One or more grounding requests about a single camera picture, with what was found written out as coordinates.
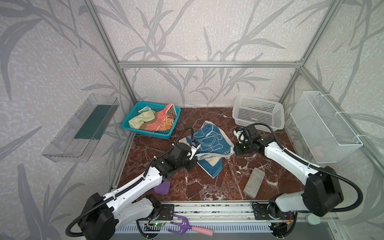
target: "teal plastic basket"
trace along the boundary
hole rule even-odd
[[[153,111],[159,112],[159,111],[163,110],[166,106],[167,105],[162,105],[162,104],[157,104],[157,103],[138,102],[133,107],[133,109],[129,112],[128,116],[125,118],[121,127],[124,129],[130,130],[133,133],[144,135],[144,136],[157,137],[157,138],[161,138],[161,139],[170,139],[170,136],[172,135],[172,131],[175,128],[177,120],[180,117],[181,109],[178,107],[175,107],[176,114],[177,114],[177,117],[175,119],[175,123],[173,124],[173,127],[167,131],[148,132],[148,131],[144,131],[144,130],[131,128],[129,123],[128,123],[129,120],[131,120],[132,118],[139,115],[139,110],[143,109],[144,107],[150,107]]]

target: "gray sponge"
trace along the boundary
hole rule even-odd
[[[245,185],[243,192],[247,196],[254,199],[257,195],[257,192],[259,191],[259,188],[262,184],[264,176],[265,176],[265,172],[261,171],[258,168],[254,168],[251,173],[251,176],[249,176],[248,182]]]

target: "red wire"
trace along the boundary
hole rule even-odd
[[[165,213],[166,215],[167,215],[167,219],[166,219],[166,221],[165,221],[165,223],[164,223],[164,226],[165,226],[165,224],[167,223],[167,220],[168,220],[168,214],[166,213],[166,212],[163,212],[163,213]]]

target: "black mounting plate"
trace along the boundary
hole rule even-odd
[[[291,214],[293,217],[293,213],[289,212],[281,212],[277,214],[279,218],[272,218],[268,213],[268,205],[269,204],[260,204],[258,202],[252,203],[253,214],[255,215],[255,220],[289,220],[291,218]]]
[[[174,204],[161,204],[160,206],[160,212],[162,212],[159,217],[156,220],[172,220],[173,219],[173,213],[175,211],[175,205]],[[148,221],[148,218],[141,218],[139,221]]]

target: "purple garden fork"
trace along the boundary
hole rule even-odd
[[[195,227],[195,226],[189,225],[188,218],[186,218],[186,217],[179,216],[176,214],[174,214],[173,216],[182,219],[183,222],[170,222],[173,225],[179,226],[180,231],[168,229],[169,232],[176,233],[176,234],[185,234],[188,231],[188,229],[192,229],[192,231],[202,233],[202,234],[205,234],[205,235],[208,235],[211,237],[214,234],[214,231],[212,229],[203,228],[203,227]]]

